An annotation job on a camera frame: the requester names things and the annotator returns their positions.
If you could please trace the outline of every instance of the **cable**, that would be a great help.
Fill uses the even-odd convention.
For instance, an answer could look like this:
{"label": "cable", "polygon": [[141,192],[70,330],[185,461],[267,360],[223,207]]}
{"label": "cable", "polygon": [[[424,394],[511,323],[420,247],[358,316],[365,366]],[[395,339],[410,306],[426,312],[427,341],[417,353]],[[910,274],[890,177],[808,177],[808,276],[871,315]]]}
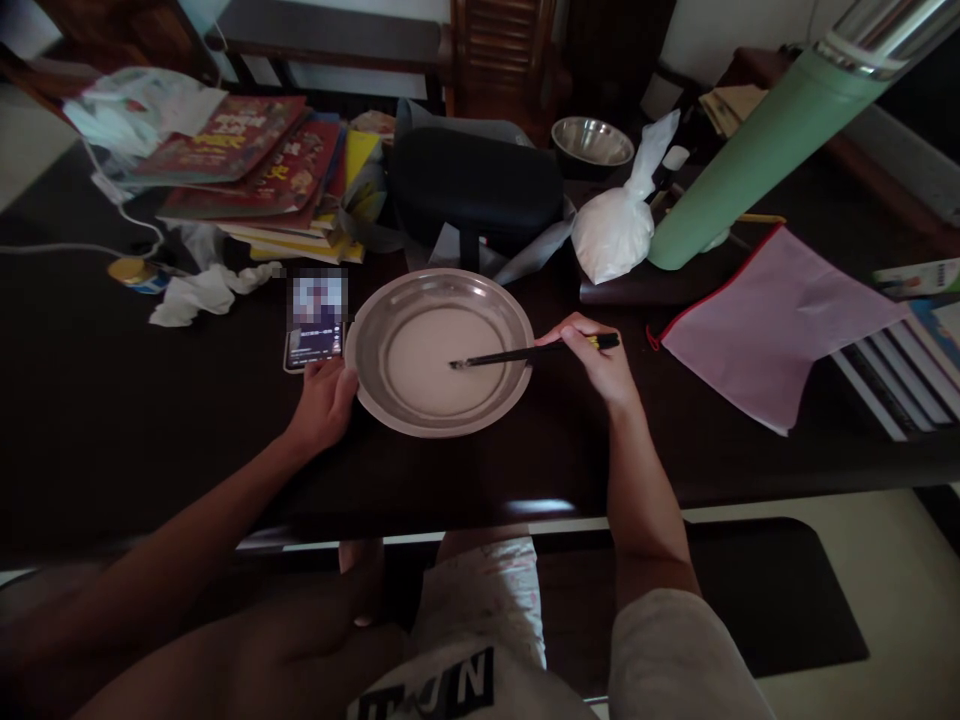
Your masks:
{"label": "cable", "polygon": [[[227,38],[224,37],[223,30],[220,29],[220,23],[214,20],[213,26],[217,29],[217,34],[220,35],[220,39],[223,41],[223,50],[220,52],[224,54],[230,52],[230,46],[227,45]],[[214,64],[217,66],[217,90],[219,90],[220,86],[223,84],[223,70],[220,68],[220,63]]]}
{"label": "cable", "polygon": [[813,38],[813,21],[817,17],[817,9],[820,7],[820,0],[813,0],[813,7],[810,8],[810,17],[807,19],[807,45]]}
{"label": "cable", "polygon": [[[123,194],[117,188],[113,182],[110,181],[110,178],[107,177],[107,174],[103,172],[103,168],[100,167],[100,163],[97,160],[97,156],[93,154],[93,148],[90,147],[90,143],[87,142],[87,139],[81,134],[80,141],[83,143],[83,147],[87,150],[87,155],[90,156],[90,161],[93,163],[93,166],[97,169],[97,173],[102,177],[111,188],[113,188],[116,193],[117,198],[122,198]],[[90,243],[50,243],[47,245],[30,245],[25,247],[17,247],[13,245],[0,245],[0,254],[7,255],[34,255],[37,253],[45,252],[59,252],[61,250],[92,250],[107,253],[108,255],[113,255],[117,258],[142,258],[144,260],[149,260],[160,250],[160,246],[167,241],[164,237],[163,232],[156,225],[151,223],[142,222],[140,220],[135,220],[134,218],[127,215],[127,211],[123,208],[123,201],[117,203],[117,211],[120,213],[120,216],[127,222],[131,222],[134,225],[140,225],[141,227],[148,227],[157,234],[157,241],[150,246],[150,249],[145,253],[140,255],[130,255],[128,253],[122,253],[112,248],[104,247],[103,245],[92,245]]]}

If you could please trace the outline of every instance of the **red zipper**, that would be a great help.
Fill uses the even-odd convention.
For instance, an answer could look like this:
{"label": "red zipper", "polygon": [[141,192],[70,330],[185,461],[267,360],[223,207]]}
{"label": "red zipper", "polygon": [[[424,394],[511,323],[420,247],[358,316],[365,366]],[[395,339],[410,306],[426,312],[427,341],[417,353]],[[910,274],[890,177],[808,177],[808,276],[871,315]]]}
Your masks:
{"label": "red zipper", "polygon": [[693,310],[695,307],[703,305],[703,303],[716,297],[717,295],[722,293],[724,290],[726,290],[728,287],[730,287],[730,285],[732,285],[733,282],[738,277],[740,277],[741,274],[743,274],[743,271],[747,269],[747,266],[750,264],[750,262],[757,256],[757,253],[759,253],[763,249],[763,246],[766,245],[767,242],[769,242],[770,238],[772,238],[777,233],[777,231],[782,227],[784,227],[784,223],[777,223],[777,225],[773,228],[773,230],[771,230],[769,234],[760,242],[760,244],[753,249],[753,252],[750,253],[750,257],[747,258],[746,262],[744,262],[743,265],[740,266],[740,269],[737,270],[729,280],[727,280],[723,285],[718,287],[716,290],[714,290],[712,293],[707,295],[705,298],[703,298],[702,300],[698,300],[693,305],[691,305],[686,310],[684,310],[679,315],[677,315],[673,320],[670,321],[670,324],[667,325],[667,327],[664,329],[662,333],[660,333],[659,335],[654,335],[653,331],[650,330],[650,326],[647,325],[647,342],[650,343],[650,347],[653,348],[653,351],[659,352],[660,343],[663,342],[663,339],[667,336],[667,333],[673,329],[673,326],[680,321],[680,318],[682,318],[688,312]]}

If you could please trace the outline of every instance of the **black case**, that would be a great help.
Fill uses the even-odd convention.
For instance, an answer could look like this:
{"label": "black case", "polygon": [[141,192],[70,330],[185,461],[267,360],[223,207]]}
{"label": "black case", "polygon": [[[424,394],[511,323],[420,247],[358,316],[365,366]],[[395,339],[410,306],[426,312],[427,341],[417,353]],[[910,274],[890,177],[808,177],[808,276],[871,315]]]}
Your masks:
{"label": "black case", "polygon": [[512,257],[563,209],[551,154],[443,128],[405,134],[390,160],[390,193],[404,230],[432,247],[443,224],[460,230],[460,267],[477,272],[479,237]]}

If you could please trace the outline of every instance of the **stainless steel bowl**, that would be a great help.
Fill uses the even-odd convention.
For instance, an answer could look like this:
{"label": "stainless steel bowl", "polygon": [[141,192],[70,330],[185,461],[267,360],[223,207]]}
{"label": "stainless steel bowl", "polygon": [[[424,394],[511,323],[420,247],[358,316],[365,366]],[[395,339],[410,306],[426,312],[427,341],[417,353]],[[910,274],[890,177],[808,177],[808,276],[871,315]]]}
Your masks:
{"label": "stainless steel bowl", "polygon": [[465,412],[431,415],[405,402],[390,382],[387,358],[391,345],[405,323],[439,308],[476,314],[493,328],[504,350],[533,344],[533,330],[520,304],[481,275],[446,268],[422,270],[380,288],[357,313],[347,333],[344,359],[347,367],[357,370],[358,397],[370,414],[387,427],[414,437],[458,437],[481,430],[503,417],[530,381],[525,362],[505,363],[493,392]]}
{"label": "stainless steel bowl", "polygon": [[613,168],[633,159],[630,138],[602,120],[562,118],[553,124],[550,135],[564,153],[591,165]]}

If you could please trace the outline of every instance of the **smartphone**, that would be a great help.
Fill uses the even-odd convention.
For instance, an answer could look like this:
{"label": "smartphone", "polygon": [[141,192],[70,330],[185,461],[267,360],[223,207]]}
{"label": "smartphone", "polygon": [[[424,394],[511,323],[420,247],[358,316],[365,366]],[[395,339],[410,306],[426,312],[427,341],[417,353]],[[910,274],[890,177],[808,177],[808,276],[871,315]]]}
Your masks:
{"label": "smartphone", "polygon": [[289,279],[291,299],[283,369],[302,373],[308,363],[343,352],[346,275],[342,270],[300,270]]}

